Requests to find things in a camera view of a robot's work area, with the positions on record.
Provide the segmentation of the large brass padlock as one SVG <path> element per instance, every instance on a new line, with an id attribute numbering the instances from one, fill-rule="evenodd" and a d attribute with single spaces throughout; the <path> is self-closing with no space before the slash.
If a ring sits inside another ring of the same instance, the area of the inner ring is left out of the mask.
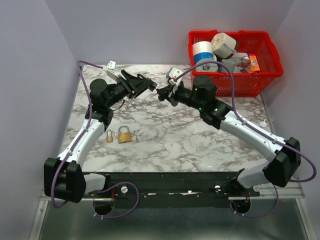
<path id="1" fill-rule="evenodd" d="M 132 141 L 132 134 L 130 132 L 130 128 L 127 125 L 121 125 L 118 128 L 118 143 L 130 143 Z"/>

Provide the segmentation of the black padlock with keys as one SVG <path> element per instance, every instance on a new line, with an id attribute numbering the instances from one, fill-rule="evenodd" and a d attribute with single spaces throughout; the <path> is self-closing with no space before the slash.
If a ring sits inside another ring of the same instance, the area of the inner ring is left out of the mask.
<path id="1" fill-rule="evenodd" d="M 150 78 L 140 73 L 137 74 L 137 77 L 140 79 L 140 84 L 139 84 L 140 88 L 148 89 L 151 92 L 153 92 L 156 89 L 158 84 L 155 81 L 151 80 Z"/>

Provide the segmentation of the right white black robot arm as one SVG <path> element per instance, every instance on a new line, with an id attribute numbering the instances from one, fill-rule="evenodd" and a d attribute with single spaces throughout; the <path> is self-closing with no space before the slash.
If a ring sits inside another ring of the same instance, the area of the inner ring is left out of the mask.
<path id="1" fill-rule="evenodd" d="M 181 82 L 168 84 L 157 94 L 160 101 L 167 100 L 172 106 L 181 103 L 199 110 L 206 124 L 239 138 L 267 160 L 237 172 L 229 184 L 234 195 L 241 196 L 255 185 L 267 183 L 285 187 L 301 164 L 299 141 L 276 136 L 236 114 L 230 105 L 216 98 L 216 89 L 209 77 L 201 75 L 194 78 L 192 89 Z"/>

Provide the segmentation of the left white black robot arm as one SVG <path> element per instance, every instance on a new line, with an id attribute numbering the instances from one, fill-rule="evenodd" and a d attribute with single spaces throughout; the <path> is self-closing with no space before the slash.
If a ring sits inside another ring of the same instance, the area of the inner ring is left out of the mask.
<path id="1" fill-rule="evenodd" d="M 142 75 L 133 76 L 125 70 L 114 84 L 98 78 L 91 82 L 88 110 L 81 129 L 68 147 L 56 158 L 44 163 L 44 193 L 52 200 L 78 203 L 84 195 L 95 192 L 104 198 L 111 185 L 101 173 L 83 173 L 82 166 L 96 141 L 109 127 L 114 112 L 112 106 L 124 98 L 134 99 L 146 90 L 153 91 L 157 83 Z"/>

